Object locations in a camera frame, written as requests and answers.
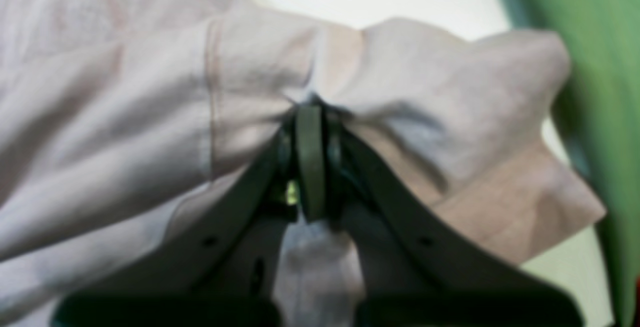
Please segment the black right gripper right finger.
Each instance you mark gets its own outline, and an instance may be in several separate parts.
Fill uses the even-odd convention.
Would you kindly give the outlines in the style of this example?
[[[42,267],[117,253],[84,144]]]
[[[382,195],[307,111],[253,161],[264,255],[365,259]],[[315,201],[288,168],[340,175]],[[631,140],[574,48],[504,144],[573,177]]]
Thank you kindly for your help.
[[[355,327],[582,327],[574,300],[482,250],[325,113],[330,220],[353,238],[365,297]]]

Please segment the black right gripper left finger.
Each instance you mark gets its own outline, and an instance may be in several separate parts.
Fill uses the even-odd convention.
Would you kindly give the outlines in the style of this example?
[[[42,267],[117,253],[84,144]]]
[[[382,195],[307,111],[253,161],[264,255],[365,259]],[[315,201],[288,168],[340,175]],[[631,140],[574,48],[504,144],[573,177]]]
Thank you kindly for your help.
[[[298,108],[237,183],[165,246],[64,298],[53,327],[279,327],[281,243],[326,216],[323,109]]]

